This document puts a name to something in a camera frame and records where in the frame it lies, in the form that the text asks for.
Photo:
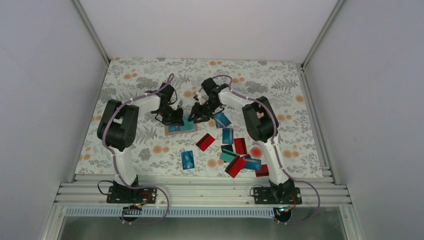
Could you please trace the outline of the blue striped card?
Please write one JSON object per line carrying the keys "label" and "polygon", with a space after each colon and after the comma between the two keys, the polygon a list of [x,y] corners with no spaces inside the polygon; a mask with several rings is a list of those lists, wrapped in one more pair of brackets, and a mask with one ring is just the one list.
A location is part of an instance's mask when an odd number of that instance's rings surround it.
{"label": "blue striped card", "polygon": [[180,131],[180,126],[178,125],[169,125],[167,127],[168,133],[177,133]]}

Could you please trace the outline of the tan leather card holder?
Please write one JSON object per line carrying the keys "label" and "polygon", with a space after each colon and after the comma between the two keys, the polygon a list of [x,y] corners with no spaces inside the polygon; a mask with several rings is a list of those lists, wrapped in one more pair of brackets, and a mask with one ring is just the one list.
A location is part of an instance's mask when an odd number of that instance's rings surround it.
{"label": "tan leather card holder", "polygon": [[178,134],[185,134],[185,133],[192,133],[198,131],[198,125],[194,123],[193,121],[189,121],[189,115],[185,114],[182,118],[183,125],[169,125],[165,126],[165,135],[178,135]]}

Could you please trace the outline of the teal card pile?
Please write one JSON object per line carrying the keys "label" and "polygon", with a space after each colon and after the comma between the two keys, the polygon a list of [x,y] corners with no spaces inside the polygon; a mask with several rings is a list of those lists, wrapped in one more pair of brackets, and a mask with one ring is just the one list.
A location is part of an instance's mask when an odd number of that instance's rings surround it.
{"label": "teal card pile", "polygon": [[196,129],[196,125],[193,121],[189,121],[189,115],[186,114],[183,116],[183,123],[184,125],[181,127],[182,132],[190,132],[194,131]]}

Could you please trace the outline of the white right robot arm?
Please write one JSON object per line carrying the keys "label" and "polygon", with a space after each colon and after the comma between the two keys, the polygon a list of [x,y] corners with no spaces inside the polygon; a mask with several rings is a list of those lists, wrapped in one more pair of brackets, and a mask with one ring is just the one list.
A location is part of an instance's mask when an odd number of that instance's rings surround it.
{"label": "white right robot arm", "polygon": [[213,118],[215,111],[223,106],[240,110],[249,136],[259,143],[268,167],[271,198],[278,204],[290,197],[290,190],[295,187],[294,180],[285,172],[282,152],[277,141],[278,120],[269,100],[261,96],[253,98],[233,90],[227,83],[218,85],[213,78],[204,80],[201,88],[207,96],[197,102],[191,109],[189,120],[194,123],[207,122]]}

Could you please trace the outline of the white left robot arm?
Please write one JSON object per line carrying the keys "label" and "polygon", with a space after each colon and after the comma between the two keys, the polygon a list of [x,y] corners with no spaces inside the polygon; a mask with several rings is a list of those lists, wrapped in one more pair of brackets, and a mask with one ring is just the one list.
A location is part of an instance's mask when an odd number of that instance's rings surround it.
{"label": "white left robot arm", "polygon": [[184,111],[176,90],[169,83],[162,83],[158,90],[149,90],[125,102],[109,100],[97,129],[97,137],[112,156],[114,184],[122,186],[119,196],[128,203],[139,197],[131,145],[137,135],[139,115],[144,114],[153,114],[164,126],[184,125]]}

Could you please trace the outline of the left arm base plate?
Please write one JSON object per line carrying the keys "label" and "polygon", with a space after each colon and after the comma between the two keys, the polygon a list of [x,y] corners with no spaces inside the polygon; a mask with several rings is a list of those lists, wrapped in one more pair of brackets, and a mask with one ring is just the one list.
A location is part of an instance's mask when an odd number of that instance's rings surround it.
{"label": "left arm base plate", "polygon": [[111,186],[108,190],[106,202],[108,204],[155,204],[157,189],[140,188],[130,189],[125,186]]}

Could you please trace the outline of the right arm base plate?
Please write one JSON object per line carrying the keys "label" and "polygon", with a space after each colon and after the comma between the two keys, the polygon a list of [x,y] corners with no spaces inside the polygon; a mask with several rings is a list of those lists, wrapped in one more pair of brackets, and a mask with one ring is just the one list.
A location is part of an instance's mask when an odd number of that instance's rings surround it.
{"label": "right arm base plate", "polygon": [[303,203],[302,194],[298,187],[294,187],[290,192],[272,192],[271,187],[253,187],[251,195],[256,205],[301,205]]}

